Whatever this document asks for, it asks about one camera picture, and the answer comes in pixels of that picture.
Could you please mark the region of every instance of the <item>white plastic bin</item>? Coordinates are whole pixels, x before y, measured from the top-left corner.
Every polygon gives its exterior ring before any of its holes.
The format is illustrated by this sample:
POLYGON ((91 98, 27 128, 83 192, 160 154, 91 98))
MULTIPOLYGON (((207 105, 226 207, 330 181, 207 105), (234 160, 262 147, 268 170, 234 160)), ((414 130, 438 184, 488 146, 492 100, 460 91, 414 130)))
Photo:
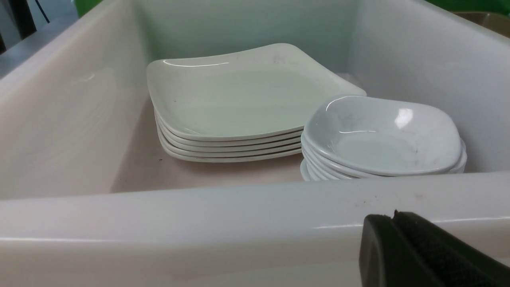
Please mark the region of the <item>white plastic bin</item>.
POLYGON ((508 75, 510 39, 422 0, 105 0, 0 80, 0 279, 357 285, 364 216, 396 208, 510 257, 508 75), (450 114, 472 173, 304 183, 300 156, 166 155, 147 64, 277 42, 348 73, 369 97, 450 114), (280 182, 294 183, 260 185, 280 182))

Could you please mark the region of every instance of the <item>square bowl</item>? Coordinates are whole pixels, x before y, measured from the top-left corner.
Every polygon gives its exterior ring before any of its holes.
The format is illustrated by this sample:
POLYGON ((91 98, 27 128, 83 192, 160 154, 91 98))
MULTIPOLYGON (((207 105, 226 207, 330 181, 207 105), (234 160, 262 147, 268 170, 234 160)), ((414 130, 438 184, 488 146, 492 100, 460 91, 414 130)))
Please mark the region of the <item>square bowl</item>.
POLYGON ((324 157, 385 176, 441 173, 458 162, 462 151, 457 128, 445 112, 376 98, 327 101, 303 132, 324 157))

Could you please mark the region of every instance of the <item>black object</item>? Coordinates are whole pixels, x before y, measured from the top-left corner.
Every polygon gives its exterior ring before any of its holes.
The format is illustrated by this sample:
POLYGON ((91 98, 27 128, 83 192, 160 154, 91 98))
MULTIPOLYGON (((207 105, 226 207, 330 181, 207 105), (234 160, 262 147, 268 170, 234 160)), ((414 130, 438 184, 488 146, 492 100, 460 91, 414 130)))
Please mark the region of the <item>black object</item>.
POLYGON ((7 49, 5 48, 4 40, 2 39, 2 35, 0 35, 0 55, 5 52, 7 49))
POLYGON ((21 38, 25 39, 36 32, 27 0, 9 0, 9 5, 21 38))
POLYGON ((35 0, 35 3, 37 4, 37 7, 39 7, 39 10, 41 11, 41 14, 44 16, 44 19, 46 20, 46 23, 49 23, 49 19, 46 16, 46 13, 44 12, 44 10, 42 9, 41 4, 39 4, 39 0, 35 0))
POLYGON ((364 287, 510 286, 510 268, 411 212, 365 217, 364 287))

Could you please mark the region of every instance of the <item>bin floor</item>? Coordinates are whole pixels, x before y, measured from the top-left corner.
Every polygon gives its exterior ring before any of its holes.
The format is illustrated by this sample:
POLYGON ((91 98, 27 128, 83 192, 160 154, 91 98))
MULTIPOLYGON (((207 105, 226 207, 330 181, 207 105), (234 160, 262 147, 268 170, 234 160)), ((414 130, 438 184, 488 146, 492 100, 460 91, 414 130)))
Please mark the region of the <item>bin floor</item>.
POLYGON ((152 102, 147 101, 111 192, 302 181, 301 154, 239 163, 175 159, 161 147, 152 102))

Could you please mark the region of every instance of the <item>stack of plates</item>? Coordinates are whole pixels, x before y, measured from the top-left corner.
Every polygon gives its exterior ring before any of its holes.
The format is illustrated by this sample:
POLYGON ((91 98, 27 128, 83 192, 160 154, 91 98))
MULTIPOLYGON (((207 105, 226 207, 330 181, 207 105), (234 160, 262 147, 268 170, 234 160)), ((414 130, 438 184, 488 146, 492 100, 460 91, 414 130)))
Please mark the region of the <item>stack of plates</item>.
POLYGON ((300 153, 304 124, 325 99, 366 95, 289 44, 156 61, 147 81, 162 147, 201 162, 300 153))

